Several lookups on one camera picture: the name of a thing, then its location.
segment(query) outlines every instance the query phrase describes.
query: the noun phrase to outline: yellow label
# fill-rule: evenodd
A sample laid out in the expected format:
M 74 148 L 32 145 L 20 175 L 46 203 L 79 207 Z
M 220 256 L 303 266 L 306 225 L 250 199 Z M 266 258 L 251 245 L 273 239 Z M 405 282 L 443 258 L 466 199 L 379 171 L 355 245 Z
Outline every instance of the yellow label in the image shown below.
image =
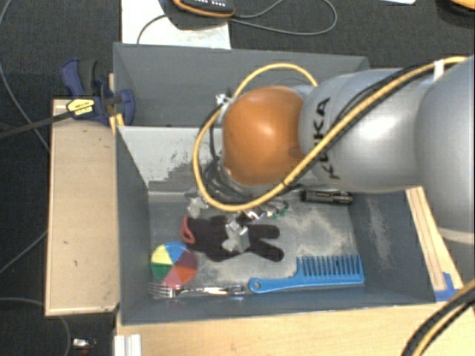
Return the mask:
M 76 112 L 76 115 L 80 115 L 81 113 L 91 112 L 92 107 L 94 106 L 94 100 L 92 99 L 75 99 L 72 102 L 68 103 L 67 108 L 70 112 Z M 89 108 L 89 111 L 79 112 L 80 110 L 84 110 Z
M 79 109 L 79 110 L 74 111 L 73 113 L 74 113 L 76 116 L 81 116 L 81 115 L 83 115 L 84 113 L 89 113 L 89 112 L 92 112 L 92 107 L 81 108 L 81 109 Z

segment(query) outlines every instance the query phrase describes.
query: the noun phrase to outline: cable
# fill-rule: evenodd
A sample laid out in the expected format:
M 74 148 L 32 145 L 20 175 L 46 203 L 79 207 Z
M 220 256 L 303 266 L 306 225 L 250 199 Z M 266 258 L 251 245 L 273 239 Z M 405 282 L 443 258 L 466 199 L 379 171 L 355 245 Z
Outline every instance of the cable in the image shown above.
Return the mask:
M 22 297 L 0 297 L 0 302 L 27 303 L 30 305 L 35 305 L 35 306 L 43 308 L 43 303 L 39 302 L 38 300 L 31 300 L 31 299 L 22 298 Z M 71 350 L 71 331 L 69 329 L 69 325 L 66 322 L 66 320 L 63 317 L 58 317 L 58 318 L 59 320 L 61 320 L 61 324 L 63 325 L 66 331 L 66 350 L 65 350 L 64 355 L 68 356 Z
M 7 13 L 8 7 L 10 6 L 12 1 L 13 0 L 7 0 L 7 3 L 5 4 L 5 6 L 3 8 L 3 11 L 0 14 L 0 27 L 1 27 L 1 24 L 3 23 L 3 20 L 4 20 L 4 17 L 6 15 L 6 13 Z M 28 117 L 26 112 L 23 110 L 22 106 L 20 105 L 18 99 L 15 97 L 15 94 L 13 93 L 13 91 L 12 91 L 8 81 L 7 81 L 7 77 L 5 76 L 5 72 L 3 70 L 1 62 L 0 62 L 0 77 L 1 77 L 1 80 L 3 81 L 3 84 L 4 84 L 5 88 L 7 89 L 8 95 L 10 95 L 10 98 L 13 101 L 13 104 L 16 106 L 18 111 L 22 114 L 23 118 L 27 121 L 27 123 L 31 124 L 32 122 L 31 122 L 30 118 Z M 45 147 L 47 152 L 50 153 L 50 147 L 48 146 L 48 144 L 45 141 L 45 139 L 43 138 L 43 136 L 39 133 L 38 129 L 35 129 L 34 131 L 35 131 L 35 134 L 38 136 L 39 141 L 41 141 L 41 143 L 43 144 L 43 146 Z
M 166 17 L 166 15 L 159 15 L 159 16 L 153 18 L 152 20 L 150 20 L 149 22 L 147 22 L 147 23 L 143 26 L 143 28 L 140 30 L 139 35 L 137 36 L 136 45 L 139 45 L 139 44 L 140 44 L 140 39 L 142 38 L 143 32 L 145 32 L 145 31 L 147 30 L 147 28 L 148 28 L 150 25 L 152 25 L 154 22 L 157 22 L 158 20 L 161 20 L 161 19 L 163 19 L 163 18 L 165 18 L 165 17 Z
M 69 119 L 70 117 L 71 117 L 71 112 L 68 111 L 68 112 L 63 112 L 59 115 L 48 117 L 47 119 L 39 120 L 37 122 L 32 122 L 31 124 L 23 125 L 21 127 L 11 128 L 8 131 L 1 132 L 0 139 L 5 139 L 7 137 L 14 136 L 16 134 L 21 134 L 23 132 L 28 132 L 35 128 L 44 127 L 45 125 L 51 125 L 51 124 L 54 124 L 55 122 L 60 122 L 62 120 Z
M 455 319 L 475 305 L 475 280 L 467 283 L 440 310 L 432 314 L 409 339 L 402 356 L 420 356 Z
M 461 57 L 461 56 L 450 57 L 450 58 L 444 59 L 444 63 L 445 65 L 452 65 L 454 63 L 459 63 L 461 61 L 464 61 L 465 59 L 466 59 L 465 57 Z M 270 70 L 271 68 L 277 68 L 277 67 L 293 68 L 294 70 L 299 70 L 300 72 L 302 72 L 303 70 L 301 69 L 301 67 L 298 67 L 296 65 L 291 65 L 291 64 L 274 64 L 274 65 L 268 65 L 268 66 L 262 67 L 256 70 L 255 72 L 249 74 L 244 79 L 244 81 L 241 83 L 239 88 L 236 90 L 234 97 L 239 96 L 239 94 L 247 86 L 247 84 L 252 79 L 254 79 L 258 74 L 263 73 L 266 70 Z M 292 182 L 296 180 L 298 176 L 302 174 L 302 172 L 305 171 L 308 164 L 310 164 L 311 161 L 313 161 L 314 158 L 317 157 L 317 155 L 319 155 L 333 140 L 335 140 L 337 136 L 340 135 L 340 133 L 342 133 L 342 131 L 346 127 L 351 125 L 353 120 L 355 120 L 358 116 L 363 114 L 369 107 L 371 107 L 371 105 L 375 104 L 377 101 L 380 100 L 380 98 L 385 96 L 387 93 L 390 93 L 392 90 L 403 85 L 407 80 L 415 76 L 422 75 L 423 73 L 427 72 L 428 70 L 432 70 L 433 68 L 434 68 L 434 63 L 430 63 L 428 65 L 418 67 L 417 69 L 409 71 L 405 75 L 402 75 L 399 78 L 392 80 L 391 82 L 387 83 L 384 87 L 380 88 L 378 91 L 371 94 L 371 96 L 366 98 L 363 102 L 359 103 L 354 108 L 352 108 L 350 112 L 348 112 L 340 121 L 338 121 L 335 124 L 334 127 L 330 128 L 330 130 L 327 132 L 324 138 L 304 157 L 304 159 L 302 159 L 302 161 L 281 182 L 279 182 L 274 188 L 270 189 L 269 191 L 267 191 L 265 194 L 261 195 L 260 197 L 244 204 L 228 205 L 228 204 L 223 204 L 213 199 L 208 194 L 208 191 L 206 190 L 203 184 L 203 180 L 201 178 L 201 171 L 200 171 L 200 165 L 199 165 L 200 144 L 203 140 L 203 137 L 206 131 L 219 117 L 221 109 L 217 110 L 212 115 L 210 120 L 200 129 L 200 132 L 198 133 L 196 142 L 194 144 L 192 166 L 193 166 L 194 178 L 196 179 L 197 187 L 200 190 L 200 193 L 202 194 L 203 198 L 205 199 L 205 201 L 207 201 L 208 204 L 225 212 L 239 212 L 242 210 L 254 208 L 273 199 L 274 197 L 279 195 L 279 193 L 281 193 L 286 188 L 288 188 L 292 184 Z M 305 72 L 304 75 L 306 76 L 309 75 L 307 71 L 304 70 L 304 72 Z
M 399 70 L 399 71 L 396 71 L 395 73 L 392 73 L 390 74 L 389 76 L 383 78 L 382 80 L 380 80 L 379 82 L 376 82 L 374 83 L 373 85 L 359 91 L 341 110 L 340 112 L 338 113 L 338 115 L 336 116 L 336 118 L 333 120 L 333 123 L 329 126 L 329 128 L 333 128 L 335 127 L 336 123 L 339 122 L 346 113 L 348 113 L 350 111 L 351 108 L 355 107 L 356 105 L 358 105 L 359 103 L 361 103 L 364 99 L 367 99 L 369 98 L 372 94 L 374 94 L 378 89 L 380 88 L 383 88 L 385 85 L 387 85 L 388 83 L 390 83 L 392 80 L 396 79 L 396 78 L 399 78 L 400 76 L 403 76 L 405 75 L 406 73 L 409 73 L 410 71 L 412 70 L 415 70 L 416 68 L 420 67 L 421 65 L 417 65 L 417 66 L 410 66 L 410 67 L 406 67 L 405 69 L 402 69 L 402 70 Z M 413 78 L 410 78 L 410 79 L 407 79 L 404 83 L 401 83 L 399 85 L 399 87 L 387 92 L 385 95 L 383 95 L 380 99 L 378 99 L 377 101 L 374 102 L 374 104 L 372 104 L 365 112 L 363 112 L 360 116 L 357 116 L 345 129 L 344 131 L 348 131 L 349 129 L 351 129 L 352 126 L 354 126 L 354 124 L 356 124 L 360 119 L 363 118 L 363 116 L 365 116 L 366 114 L 368 114 L 372 109 L 376 108 L 379 104 L 381 104 L 384 100 L 388 99 L 390 96 L 392 96 L 393 94 L 395 94 L 399 89 L 403 88 L 404 86 L 406 85 L 409 85 L 410 83 L 412 83 L 414 80 L 416 79 L 419 79 L 420 77 L 424 76 L 426 73 L 429 73 L 431 72 L 431 70 L 427 70 L 426 72 L 424 73 L 420 73 L 418 75 L 415 75 Z M 334 144 L 337 143 L 337 139 L 335 141 L 332 141 L 329 145 L 326 146 L 325 148 L 325 152 L 328 152 L 333 146 Z M 302 171 L 301 175 L 299 177 L 297 177 L 292 186 L 289 186 L 286 190 L 282 191 L 281 192 L 281 195 L 282 194 L 285 194 L 286 192 L 292 190 L 295 188 L 295 184 L 300 180 L 300 178 L 302 178 L 302 176 L 308 172 L 309 170 L 311 170 L 316 164 L 317 162 L 320 161 L 320 157 L 317 156 L 316 158 L 314 158 L 313 161 L 311 161 L 310 164 L 308 164 L 308 166 L 305 168 L 304 171 Z
M 38 244 L 40 241 L 42 241 L 46 235 L 48 234 L 48 231 L 43 232 L 35 241 L 33 241 L 27 248 L 25 248 L 20 254 L 15 256 L 11 261 L 9 261 L 3 268 L 0 269 L 0 275 L 4 273 L 9 267 L 11 267 L 14 263 L 16 263 L 18 260 L 20 260 L 26 253 L 31 251 L 36 244 Z
M 244 15 L 242 15 L 242 16 L 234 15 L 233 17 L 235 17 L 236 19 L 229 19 L 228 21 L 236 22 L 238 24 L 247 25 L 247 26 L 250 26 L 250 27 L 256 27 L 258 29 L 268 30 L 270 32 L 290 34 L 290 35 L 293 35 L 293 36 L 319 36 L 320 34 L 330 32 L 336 26 L 336 23 L 338 21 L 338 14 L 337 14 L 336 9 L 333 6 L 333 4 L 331 2 L 329 2 L 328 0 L 322 0 L 322 1 L 331 9 L 331 11 L 333 13 L 333 22 L 328 28 L 322 29 L 322 30 L 317 30 L 315 32 L 295 32 L 293 30 L 283 30 L 283 29 L 278 29 L 276 27 L 266 27 L 266 26 L 263 26 L 263 25 L 253 24 L 251 22 L 243 21 L 244 19 L 245 20 L 255 19 L 256 17 L 263 16 L 264 14 L 268 13 L 270 10 L 277 7 L 279 4 L 282 4 L 284 1 L 286 1 L 286 0 L 277 0 L 270 7 L 266 8 L 265 10 L 263 10 L 259 13 L 255 13 L 255 14 L 252 14 L 252 15 L 245 15 L 245 16 Z

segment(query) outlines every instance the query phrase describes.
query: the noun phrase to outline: wooden board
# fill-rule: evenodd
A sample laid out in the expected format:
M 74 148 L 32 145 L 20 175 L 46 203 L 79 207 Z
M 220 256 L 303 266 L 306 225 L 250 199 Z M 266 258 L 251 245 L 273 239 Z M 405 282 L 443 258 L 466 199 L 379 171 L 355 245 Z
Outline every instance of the wooden board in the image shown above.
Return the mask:
M 53 113 L 67 101 L 54 101 Z M 52 130 L 45 314 L 111 312 L 119 302 L 114 136 L 89 121 Z

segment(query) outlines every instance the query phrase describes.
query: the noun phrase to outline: yellow cable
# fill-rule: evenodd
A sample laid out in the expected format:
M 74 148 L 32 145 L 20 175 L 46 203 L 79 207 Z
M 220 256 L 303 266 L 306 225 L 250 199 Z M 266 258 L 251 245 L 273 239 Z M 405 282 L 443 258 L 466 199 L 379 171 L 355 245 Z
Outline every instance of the yellow cable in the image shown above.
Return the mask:
M 453 63 L 459 63 L 466 59 L 466 57 L 462 56 L 455 56 L 444 59 L 444 65 L 451 65 Z M 286 63 L 277 63 L 273 65 L 264 66 L 255 72 L 249 74 L 243 82 L 240 84 L 239 88 L 236 90 L 233 97 L 237 97 L 242 90 L 249 84 L 249 82 L 254 79 L 257 75 L 271 70 L 273 68 L 290 68 L 300 73 L 304 74 L 313 85 L 317 85 L 316 81 L 312 78 L 312 76 L 304 69 L 297 65 L 286 64 Z M 302 159 L 302 161 L 282 180 L 279 182 L 274 188 L 267 191 L 265 194 L 261 195 L 260 197 L 246 203 L 242 204 L 226 204 L 222 203 L 216 199 L 214 199 L 211 195 L 208 194 L 206 187 L 203 183 L 203 179 L 201 177 L 201 170 L 200 170 L 200 162 L 199 162 L 199 155 L 200 155 L 200 145 L 203 141 L 203 137 L 205 136 L 206 132 L 216 119 L 219 117 L 221 109 L 218 109 L 205 123 L 205 125 L 201 128 L 198 136 L 196 138 L 194 148 L 193 148 L 193 156 L 192 156 L 192 167 L 194 178 L 197 183 L 197 187 L 200 193 L 203 195 L 203 198 L 207 201 L 208 204 L 212 205 L 215 208 L 220 209 L 221 211 L 225 212 L 239 212 L 243 210 L 247 210 L 250 208 L 257 207 L 259 205 L 268 202 L 269 200 L 273 199 L 280 192 L 284 191 L 294 180 L 298 177 L 298 175 L 317 157 L 317 155 L 324 150 L 358 115 L 360 115 L 363 111 L 369 108 L 372 104 L 374 104 L 379 98 L 385 95 L 388 92 L 391 92 L 394 88 L 397 88 L 400 84 L 404 83 L 408 79 L 422 74 L 428 70 L 434 68 L 434 63 L 430 63 L 425 66 L 421 66 L 415 70 L 412 70 L 406 73 L 399 78 L 394 79 L 392 82 L 385 85 L 383 88 L 377 90 L 373 95 L 366 98 L 363 102 L 359 103 L 356 107 L 354 107 L 350 112 L 348 112 L 343 119 L 341 119 L 335 127 L 331 128 L 325 137 Z
M 460 296 L 466 294 L 471 289 L 475 288 L 475 280 L 468 282 L 461 290 L 459 290 L 455 295 L 446 302 L 445 306 L 450 304 L 451 302 L 458 299 Z M 445 317 L 445 320 L 440 320 L 434 327 L 432 327 L 427 334 L 421 339 L 419 344 L 417 345 L 416 349 L 414 349 L 413 356 L 421 356 L 422 353 L 427 349 L 429 343 L 432 341 L 434 336 L 439 333 L 440 329 L 447 323 L 448 320 L 452 318 L 461 308 L 454 309 L 451 314 Z

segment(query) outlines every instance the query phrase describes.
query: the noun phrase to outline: blue comb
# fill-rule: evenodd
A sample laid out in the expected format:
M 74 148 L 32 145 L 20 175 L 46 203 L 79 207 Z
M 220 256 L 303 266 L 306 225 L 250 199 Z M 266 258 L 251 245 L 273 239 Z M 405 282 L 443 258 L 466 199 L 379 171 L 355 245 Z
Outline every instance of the blue comb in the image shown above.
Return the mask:
M 363 265 L 358 254 L 346 256 L 297 257 L 292 277 L 265 280 L 251 278 L 249 289 L 268 293 L 306 287 L 353 286 L 364 283 Z

